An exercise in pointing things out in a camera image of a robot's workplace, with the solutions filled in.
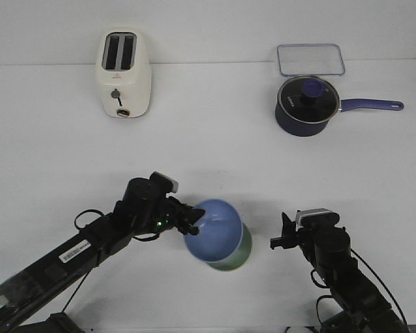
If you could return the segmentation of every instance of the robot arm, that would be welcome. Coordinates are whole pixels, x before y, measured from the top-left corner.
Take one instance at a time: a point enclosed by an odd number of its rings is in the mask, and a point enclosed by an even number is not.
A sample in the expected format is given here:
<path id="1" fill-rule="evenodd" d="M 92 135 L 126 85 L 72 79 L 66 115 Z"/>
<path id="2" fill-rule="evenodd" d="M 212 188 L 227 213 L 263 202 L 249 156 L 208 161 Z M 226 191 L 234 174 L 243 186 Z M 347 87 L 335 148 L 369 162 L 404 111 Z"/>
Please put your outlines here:
<path id="1" fill-rule="evenodd" d="M 59 293 L 125 248 L 131 238 L 176 227 L 197 234 L 193 224 L 205 213 L 166 197 L 177 183 L 153 173 L 132 179 L 114 211 L 81 228 L 79 233 L 0 285 L 0 333 L 16 328 Z"/>
<path id="2" fill-rule="evenodd" d="M 345 228 L 335 226 L 338 214 L 324 209 L 298 212 L 298 230 L 285 213 L 282 220 L 282 236 L 271 239 L 270 247 L 299 246 L 343 309 L 326 322 L 325 332 L 333 327 L 335 333 L 409 333 L 391 304 L 358 269 L 357 260 L 351 256 L 349 235 Z"/>

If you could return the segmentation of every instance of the white toaster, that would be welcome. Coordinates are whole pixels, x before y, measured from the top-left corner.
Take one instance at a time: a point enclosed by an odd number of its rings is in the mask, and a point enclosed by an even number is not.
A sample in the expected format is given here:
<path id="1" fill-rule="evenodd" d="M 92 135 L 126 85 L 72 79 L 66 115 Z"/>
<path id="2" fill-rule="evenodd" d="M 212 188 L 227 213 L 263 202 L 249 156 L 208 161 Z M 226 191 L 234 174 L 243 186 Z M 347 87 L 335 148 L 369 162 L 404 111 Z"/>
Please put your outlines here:
<path id="1" fill-rule="evenodd" d="M 104 34 L 96 61 L 96 85 L 112 117 L 141 116 L 151 95 L 151 65 L 142 34 L 115 28 Z"/>

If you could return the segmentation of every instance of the white table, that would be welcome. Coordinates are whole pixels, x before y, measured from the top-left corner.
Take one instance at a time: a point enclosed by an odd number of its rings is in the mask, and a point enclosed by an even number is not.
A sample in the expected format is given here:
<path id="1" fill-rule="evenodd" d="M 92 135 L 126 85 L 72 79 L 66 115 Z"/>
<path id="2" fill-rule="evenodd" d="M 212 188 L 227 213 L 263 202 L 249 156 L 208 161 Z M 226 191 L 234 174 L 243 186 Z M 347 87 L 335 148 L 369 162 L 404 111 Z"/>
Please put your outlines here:
<path id="1" fill-rule="evenodd" d="M 193 258 L 176 230 L 133 241 L 70 305 L 81 327 L 316 325 L 322 291 L 309 263 L 269 240 L 282 211 L 318 207 L 340 214 L 416 324 L 416 60 L 346 67 L 331 79 L 341 98 L 400 100 L 404 111 L 337 114 L 319 135 L 294 137 L 274 117 L 283 78 L 260 62 L 153 65 L 149 111 L 113 119 L 91 65 L 0 66 L 0 283 L 72 237 L 78 213 L 112 211 L 129 179 L 161 171 L 190 205 L 233 204 L 253 235 L 251 257 L 223 273 Z M 71 292 L 30 322 L 60 311 Z"/>

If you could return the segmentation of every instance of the clear plastic lid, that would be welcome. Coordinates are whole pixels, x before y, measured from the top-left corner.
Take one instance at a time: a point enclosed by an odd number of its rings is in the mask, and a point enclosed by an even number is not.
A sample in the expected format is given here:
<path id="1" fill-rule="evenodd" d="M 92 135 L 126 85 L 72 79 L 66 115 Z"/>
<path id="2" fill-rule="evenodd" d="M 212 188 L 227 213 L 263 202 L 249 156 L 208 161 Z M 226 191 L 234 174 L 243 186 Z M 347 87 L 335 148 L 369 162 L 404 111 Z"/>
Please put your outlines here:
<path id="1" fill-rule="evenodd" d="M 282 76 L 342 76 L 345 73 L 340 48 L 336 44 L 283 44 L 277 47 Z"/>

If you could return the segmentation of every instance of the saucepan handle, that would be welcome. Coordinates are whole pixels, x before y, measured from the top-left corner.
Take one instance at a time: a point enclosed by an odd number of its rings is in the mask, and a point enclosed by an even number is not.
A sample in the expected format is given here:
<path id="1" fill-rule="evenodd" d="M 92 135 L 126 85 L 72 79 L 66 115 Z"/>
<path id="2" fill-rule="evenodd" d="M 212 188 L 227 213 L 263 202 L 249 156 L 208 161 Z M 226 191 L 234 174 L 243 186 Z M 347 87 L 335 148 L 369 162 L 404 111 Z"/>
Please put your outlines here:
<path id="1" fill-rule="evenodd" d="M 343 99 L 340 102 L 341 111 L 353 109 L 403 110 L 404 104 L 399 101 L 384 101 L 381 99 Z"/>

